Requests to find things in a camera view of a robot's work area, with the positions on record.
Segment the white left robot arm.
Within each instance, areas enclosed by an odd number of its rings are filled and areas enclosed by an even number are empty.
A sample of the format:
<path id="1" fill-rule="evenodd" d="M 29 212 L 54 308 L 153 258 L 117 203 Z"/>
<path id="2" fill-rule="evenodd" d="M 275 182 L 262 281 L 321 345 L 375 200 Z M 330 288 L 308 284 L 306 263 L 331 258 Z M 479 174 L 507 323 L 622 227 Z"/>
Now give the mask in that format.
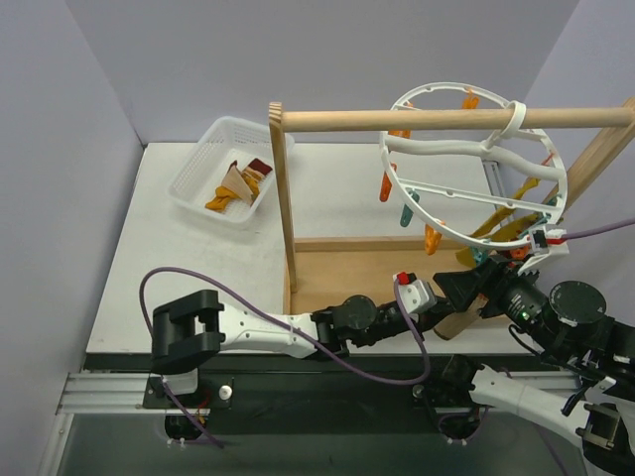
<path id="1" fill-rule="evenodd" d="M 314 312 L 273 317 L 282 324 L 224 304 L 212 290 L 163 304 L 153 311 L 151 371 L 174 375 L 166 395 L 178 407 L 188 408 L 201 395 L 200 380 L 188 372 L 221 351 L 264 351 L 324 360 L 324 347 L 344 358 L 349 345 L 372 346 L 410 330 L 396 301 L 378 305 L 363 295 Z"/>

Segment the small orange sock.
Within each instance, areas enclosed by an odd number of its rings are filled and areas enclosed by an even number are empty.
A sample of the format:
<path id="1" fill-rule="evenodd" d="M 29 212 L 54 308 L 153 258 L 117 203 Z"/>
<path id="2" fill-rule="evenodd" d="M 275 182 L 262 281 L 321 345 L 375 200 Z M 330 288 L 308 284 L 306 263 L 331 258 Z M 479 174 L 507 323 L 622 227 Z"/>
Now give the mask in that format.
<path id="1" fill-rule="evenodd" d="M 223 213 L 227 206 L 236 198 L 235 194 L 217 194 L 211 201 L 205 204 L 207 210 Z"/>

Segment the striped cream maroon sock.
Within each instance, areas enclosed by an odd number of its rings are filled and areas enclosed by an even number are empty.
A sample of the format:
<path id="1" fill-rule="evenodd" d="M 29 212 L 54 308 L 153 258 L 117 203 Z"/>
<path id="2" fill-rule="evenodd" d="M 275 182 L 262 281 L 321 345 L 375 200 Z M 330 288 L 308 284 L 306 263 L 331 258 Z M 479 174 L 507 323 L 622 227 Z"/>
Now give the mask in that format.
<path id="1" fill-rule="evenodd" d="M 222 198 L 240 199 L 252 204 L 260 194 L 260 183 L 271 173 L 272 167 L 260 159 L 253 159 L 242 170 L 234 161 L 228 167 L 216 195 Z"/>

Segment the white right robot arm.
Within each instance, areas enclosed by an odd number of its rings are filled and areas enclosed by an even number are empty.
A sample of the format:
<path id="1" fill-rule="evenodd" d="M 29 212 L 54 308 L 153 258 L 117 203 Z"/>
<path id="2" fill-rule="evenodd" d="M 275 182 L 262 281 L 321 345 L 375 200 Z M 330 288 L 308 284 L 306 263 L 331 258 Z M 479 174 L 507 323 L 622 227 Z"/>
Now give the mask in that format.
<path id="1" fill-rule="evenodd" d="M 600 291 L 564 281 L 549 293 L 538 274 L 494 256 L 474 269 L 437 273 L 435 283 L 455 311 L 478 298 L 484 318 L 504 315 L 512 338 L 535 362 L 505 372 L 454 355 L 440 391 L 454 405 L 469 401 L 534 423 L 565 439 L 610 475 L 634 472 L 634 329 L 607 313 Z"/>

